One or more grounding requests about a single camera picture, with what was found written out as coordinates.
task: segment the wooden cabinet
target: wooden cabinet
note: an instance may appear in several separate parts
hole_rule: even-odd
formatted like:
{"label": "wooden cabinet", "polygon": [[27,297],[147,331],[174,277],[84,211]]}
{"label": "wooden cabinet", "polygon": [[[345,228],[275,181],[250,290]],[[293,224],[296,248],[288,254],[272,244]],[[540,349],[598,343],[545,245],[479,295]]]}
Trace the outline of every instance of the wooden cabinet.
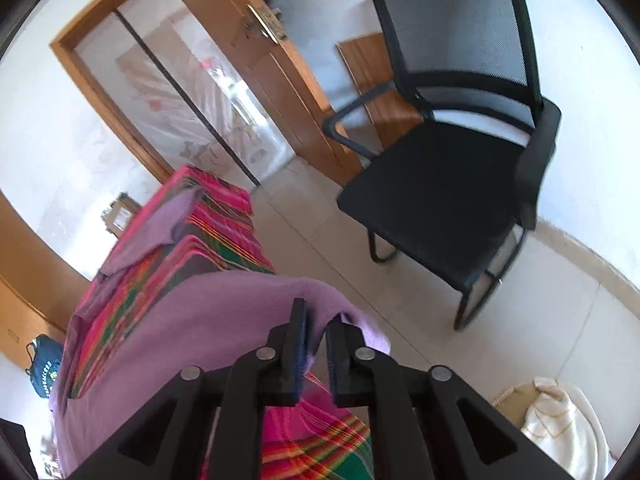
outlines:
{"label": "wooden cabinet", "polygon": [[63,342],[65,333],[48,323],[0,280],[0,352],[20,368],[31,366],[26,346],[38,334]]}
{"label": "wooden cabinet", "polygon": [[88,283],[0,193],[0,351],[27,368],[25,346],[38,334],[62,342]]}

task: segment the chair seat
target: chair seat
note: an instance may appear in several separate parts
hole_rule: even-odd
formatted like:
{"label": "chair seat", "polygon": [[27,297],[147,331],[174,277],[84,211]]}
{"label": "chair seat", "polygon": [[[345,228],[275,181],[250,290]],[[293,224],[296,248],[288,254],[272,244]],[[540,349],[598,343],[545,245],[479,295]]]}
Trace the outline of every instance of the chair seat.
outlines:
{"label": "chair seat", "polygon": [[448,123],[409,131],[345,186],[338,207],[450,286],[469,291],[515,224],[523,147]]}

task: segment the black office chair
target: black office chair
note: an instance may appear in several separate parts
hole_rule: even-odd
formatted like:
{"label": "black office chair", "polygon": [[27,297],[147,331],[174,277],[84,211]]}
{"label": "black office chair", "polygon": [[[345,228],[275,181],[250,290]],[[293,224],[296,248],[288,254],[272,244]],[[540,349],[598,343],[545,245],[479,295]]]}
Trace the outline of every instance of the black office chair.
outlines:
{"label": "black office chair", "polygon": [[[480,312],[536,227],[543,175],[556,148],[558,107],[540,94],[525,0],[373,0],[394,79],[328,118],[324,134],[371,160],[345,186],[338,207],[369,231],[377,263],[398,250],[462,292],[454,327]],[[336,124],[396,88],[424,123],[383,153],[338,134]],[[500,137],[437,122],[434,110],[476,112],[529,134],[526,148]],[[516,248],[497,273],[488,270],[519,224]],[[396,250],[376,253],[379,235]],[[466,312],[474,283],[490,286]]]}

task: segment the wooden furniture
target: wooden furniture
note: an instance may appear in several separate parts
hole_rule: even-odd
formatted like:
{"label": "wooden furniture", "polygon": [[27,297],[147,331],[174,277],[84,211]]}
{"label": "wooden furniture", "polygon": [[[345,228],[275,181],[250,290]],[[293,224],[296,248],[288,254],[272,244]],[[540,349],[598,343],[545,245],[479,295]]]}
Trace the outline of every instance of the wooden furniture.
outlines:
{"label": "wooden furniture", "polygon": [[[360,94],[393,79],[382,32],[341,41],[337,49]],[[418,111],[395,90],[365,104],[365,109],[385,149],[422,122]]]}
{"label": "wooden furniture", "polygon": [[25,346],[45,333],[62,341],[88,281],[25,224],[0,193],[0,351],[26,367]]}

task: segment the blue bag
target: blue bag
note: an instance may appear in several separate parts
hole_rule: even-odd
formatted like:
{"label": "blue bag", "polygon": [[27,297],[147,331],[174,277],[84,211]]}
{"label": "blue bag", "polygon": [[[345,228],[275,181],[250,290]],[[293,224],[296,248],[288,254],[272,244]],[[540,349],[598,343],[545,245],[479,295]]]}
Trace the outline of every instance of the blue bag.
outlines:
{"label": "blue bag", "polygon": [[31,367],[25,370],[36,393],[49,399],[62,361],[62,345],[46,334],[40,334],[27,345]]}

